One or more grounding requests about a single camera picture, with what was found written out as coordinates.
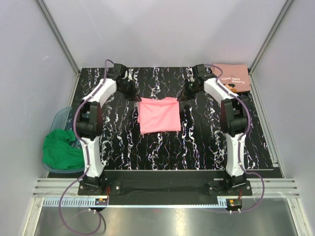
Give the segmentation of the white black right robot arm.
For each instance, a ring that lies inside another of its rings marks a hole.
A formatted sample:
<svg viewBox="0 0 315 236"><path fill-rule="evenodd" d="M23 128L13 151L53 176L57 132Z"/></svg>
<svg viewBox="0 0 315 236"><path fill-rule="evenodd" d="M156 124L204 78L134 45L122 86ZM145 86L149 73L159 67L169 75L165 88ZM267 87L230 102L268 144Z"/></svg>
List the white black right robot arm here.
<svg viewBox="0 0 315 236"><path fill-rule="evenodd" d="M245 138L250 129L250 114L245 104L246 98L240 98L229 91L218 79L186 79L178 101L188 101L204 91L220 103L220 127L227 143L227 163L222 188L229 195L240 191L247 181L244 168Z"/></svg>

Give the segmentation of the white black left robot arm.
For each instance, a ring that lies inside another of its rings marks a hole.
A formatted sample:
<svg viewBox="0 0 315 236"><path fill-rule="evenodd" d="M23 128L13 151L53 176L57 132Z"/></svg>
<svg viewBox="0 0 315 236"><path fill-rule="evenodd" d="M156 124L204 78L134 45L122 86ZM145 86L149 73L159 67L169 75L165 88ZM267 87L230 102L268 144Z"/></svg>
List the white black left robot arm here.
<svg viewBox="0 0 315 236"><path fill-rule="evenodd" d="M99 139L103 131L102 107L115 92L120 92L129 101L140 101L135 83L130 76L124 78L104 78L82 101L73 118L73 131L79 140L84 157L84 185L100 195L106 190L102 179L103 165L100 160Z"/></svg>

